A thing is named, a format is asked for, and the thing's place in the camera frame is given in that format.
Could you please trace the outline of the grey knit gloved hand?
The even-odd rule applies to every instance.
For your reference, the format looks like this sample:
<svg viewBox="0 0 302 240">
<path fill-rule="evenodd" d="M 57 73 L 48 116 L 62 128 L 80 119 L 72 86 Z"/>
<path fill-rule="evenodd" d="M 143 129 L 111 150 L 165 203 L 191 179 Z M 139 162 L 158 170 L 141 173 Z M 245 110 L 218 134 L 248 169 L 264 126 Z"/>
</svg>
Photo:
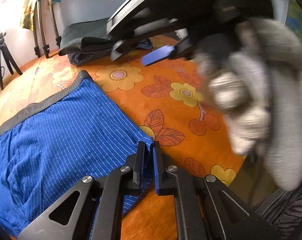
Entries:
<svg viewBox="0 0 302 240">
<path fill-rule="evenodd" d="M 224 115 L 232 151 L 256 152 L 278 187 L 302 181 L 302 42 L 284 24 L 252 18 L 236 26 L 240 46 L 223 35 L 193 55 L 203 93 Z"/>
</svg>

